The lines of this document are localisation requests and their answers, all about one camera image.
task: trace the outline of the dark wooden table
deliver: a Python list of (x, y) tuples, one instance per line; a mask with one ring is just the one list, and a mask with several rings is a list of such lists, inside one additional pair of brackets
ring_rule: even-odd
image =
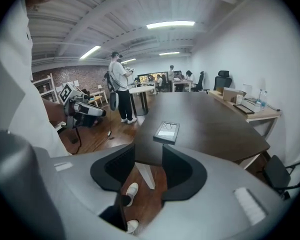
[(153, 136), (162, 121), (180, 124), (176, 146), (232, 162), (241, 162), (270, 148), (242, 116), (206, 93), (168, 92), (155, 97), (136, 134), (136, 162), (161, 166), (162, 143), (154, 141)]

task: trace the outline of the white shirt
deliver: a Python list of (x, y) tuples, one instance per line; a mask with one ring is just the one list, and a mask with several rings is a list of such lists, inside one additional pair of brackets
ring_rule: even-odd
[(168, 80), (169, 81), (174, 80), (174, 71), (172, 69), (169, 69), (169, 71), (168, 71)]
[(158, 83), (158, 86), (162, 86), (162, 78), (158, 78), (158, 80), (156, 81)]
[(128, 82), (127, 78), (124, 74), (127, 73), (121, 63), (117, 61), (112, 61), (109, 65), (109, 71), (114, 75), (114, 80), (120, 86), (118, 91), (127, 91), (128, 90)]
[(30, 82), (32, 41), (25, 0), (16, 0), (0, 26), (0, 130), (24, 137), (50, 157), (68, 156)]
[(192, 75), (190, 75), (190, 76), (186, 76), (186, 78), (187, 78), (188, 80), (192, 81), (191, 87), (194, 88), (194, 87), (196, 86), (196, 85), (195, 85), (195, 83), (196, 83), (195, 75), (192, 74)]

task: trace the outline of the white wall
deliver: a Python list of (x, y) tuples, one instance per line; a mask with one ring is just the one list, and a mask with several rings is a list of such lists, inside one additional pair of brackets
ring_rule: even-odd
[(212, 34), (197, 40), (192, 69), (205, 71), (213, 89), (220, 70), (230, 71), (233, 87), (268, 91), (268, 102), (282, 109), (268, 138), (270, 155), (291, 164), (300, 154), (300, 30), (280, 0), (250, 0)]
[(174, 65), (174, 70), (181, 70), (185, 75), (186, 71), (191, 66), (191, 59), (189, 57), (176, 57), (169, 56), (167, 58), (154, 58), (147, 59), (146, 61), (138, 62), (136, 60), (134, 63), (127, 63), (127, 67), (134, 68), (134, 77), (137, 75), (143, 75), (148, 73), (156, 73), (156, 72), (166, 72), (169, 70), (170, 65)]

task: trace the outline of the water bottle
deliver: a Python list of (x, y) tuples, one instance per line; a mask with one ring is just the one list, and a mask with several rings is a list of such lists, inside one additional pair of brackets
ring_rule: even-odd
[(265, 110), (265, 107), (267, 105), (267, 94), (268, 92), (265, 90), (261, 100), (261, 110)]
[(257, 102), (260, 102), (260, 103), (261, 103), (262, 92), (263, 92), (262, 89), (260, 89), (259, 97), (256, 99), (256, 103), (257, 103)]

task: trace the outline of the ceiling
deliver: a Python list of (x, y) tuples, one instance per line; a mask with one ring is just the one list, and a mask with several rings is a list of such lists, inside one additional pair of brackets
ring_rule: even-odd
[[(33, 40), (32, 65), (73, 61), (94, 46), (89, 60), (125, 59), (159, 53), (190, 53), (196, 37), (208, 34), (244, 0), (51, 0), (27, 10)], [(194, 26), (147, 29), (164, 21), (195, 21)]]

